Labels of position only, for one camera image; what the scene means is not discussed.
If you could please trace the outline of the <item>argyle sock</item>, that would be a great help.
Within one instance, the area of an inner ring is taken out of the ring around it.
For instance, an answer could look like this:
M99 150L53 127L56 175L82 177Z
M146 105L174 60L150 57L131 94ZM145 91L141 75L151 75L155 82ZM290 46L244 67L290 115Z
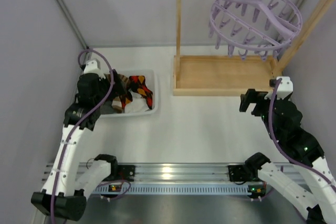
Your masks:
M121 102L121 108L124 109L127 104L133 101L133 96L130 91L127 91L126 94L117 97L117 101Z
M153 107L153 92L146 86L145 76L129 76L129 79L132 92L137 93L144 98L148 108L151 110Z

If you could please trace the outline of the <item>white sock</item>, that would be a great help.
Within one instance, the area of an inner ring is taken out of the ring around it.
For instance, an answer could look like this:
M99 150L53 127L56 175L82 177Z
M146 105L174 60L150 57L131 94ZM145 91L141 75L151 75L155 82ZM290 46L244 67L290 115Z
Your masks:
M138 94L130 91L132 101L127 103L124 107L124 113L140 113L149 110L146 99Z

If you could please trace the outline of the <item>purple round clip hanger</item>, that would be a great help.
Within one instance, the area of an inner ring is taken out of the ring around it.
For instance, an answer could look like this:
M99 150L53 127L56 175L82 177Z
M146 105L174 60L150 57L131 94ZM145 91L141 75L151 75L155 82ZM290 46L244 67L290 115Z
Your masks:
M300 10L290 0L215 0L208 36L216 38L216 49L226 44L229 57L237 51L241 60L254 53L265 61L291 46L302 23Z

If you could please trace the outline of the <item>brown striped sock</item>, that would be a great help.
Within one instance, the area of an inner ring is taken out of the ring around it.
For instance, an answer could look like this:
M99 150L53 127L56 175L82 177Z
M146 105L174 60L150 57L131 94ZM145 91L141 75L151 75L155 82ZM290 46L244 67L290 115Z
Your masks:
M129 79L129 77L127 77L127 76L125 76L125 75L123 75L123 74L118 74L118 76L119 76L120 80L122 81L122 83L123 83L126 87L128 87L128 86L130 85L130 79Z
M123 108L122 108L122 104L112 104L111 105L112 109L113 109L113 113L117 113L117 114L122 114L123 113Z

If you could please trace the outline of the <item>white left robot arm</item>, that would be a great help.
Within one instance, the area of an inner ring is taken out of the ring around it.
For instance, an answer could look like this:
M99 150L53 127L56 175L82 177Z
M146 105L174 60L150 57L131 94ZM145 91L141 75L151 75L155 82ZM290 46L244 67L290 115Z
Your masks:
M80 76L77 88L74 103L65 111L53 167L41 191L34 192L31 197L31 203L49 216L52 223L58 218L80 220L88 198L97 187L108 182L127 182L117 158L109 154L97 155L92 165L77 177L81 156L101 115L101 106L105 100L125 94L123 81L116 71L104 77L86 73Z

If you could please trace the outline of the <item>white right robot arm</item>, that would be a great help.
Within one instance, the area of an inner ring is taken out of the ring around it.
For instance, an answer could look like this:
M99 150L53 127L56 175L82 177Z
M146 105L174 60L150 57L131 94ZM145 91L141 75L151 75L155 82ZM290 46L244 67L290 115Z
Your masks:
M250 104L252 115L260 117L280 154L299 172L308 189L295 183L261 152L245 160L243 168L250 180L266 182L286 198L306 223L335 223L335 178L317 139L301 127L302 113L290 101L291 94L280 97L249 89L240 96L240 112Z

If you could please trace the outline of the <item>wooden hanger rack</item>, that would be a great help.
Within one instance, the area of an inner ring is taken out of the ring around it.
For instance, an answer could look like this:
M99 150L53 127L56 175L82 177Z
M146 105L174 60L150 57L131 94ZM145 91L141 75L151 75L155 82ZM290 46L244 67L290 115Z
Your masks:
M176 55L173 94L239 96L248 88L268 91L268 81L282 74L302 44L335 0L319 0L302 32L280 60L262 62L256 56L241 61L238 56L191 56L181 54L181 0L176 0Z

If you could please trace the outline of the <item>grey sock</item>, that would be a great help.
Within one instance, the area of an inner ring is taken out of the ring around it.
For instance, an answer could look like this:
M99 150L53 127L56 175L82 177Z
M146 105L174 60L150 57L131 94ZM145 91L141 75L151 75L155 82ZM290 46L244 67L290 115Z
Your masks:
M105 103L101 107L101 114L102 115L113 114L113 113L114 113L114 109L113 109L111 103Z

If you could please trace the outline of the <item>white plastic basket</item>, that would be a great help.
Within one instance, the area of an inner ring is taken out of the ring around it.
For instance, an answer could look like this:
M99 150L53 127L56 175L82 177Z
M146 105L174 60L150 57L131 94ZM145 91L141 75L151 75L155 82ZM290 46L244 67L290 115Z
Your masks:
M145 116L145 115L150 115L150 114L155 113L159 107L159 100L160 100L159 80L158 80L158 76L155 73L155 71L153 69L118 69L117 72L125 76L130 76L130 75L144 75L145 76L145 84L153 92L152 109L144 111L144 112L134 112L134 113L112 113L112 114L102 113L100 117L101 118L122 118L122 117L130 117L130 116Z

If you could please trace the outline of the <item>aluminium mounting rail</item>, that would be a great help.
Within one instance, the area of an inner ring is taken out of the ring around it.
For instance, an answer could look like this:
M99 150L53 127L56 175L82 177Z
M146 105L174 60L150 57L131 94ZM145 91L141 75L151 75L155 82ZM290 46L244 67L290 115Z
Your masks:
M90 167L79 169L83 164L68 165L59 168L57 164L49 170L49 176L43 184L42 193L72 196L75 190L84 189L88 195L100 183L126 180L129 182L167 182L167 183L200 183L200 182L230 182L234 185L264 181L283 183L289 179L278 166L270 161L261 164L246 162L242 165L225 164L140 164L119 165L117 161L95 159Z

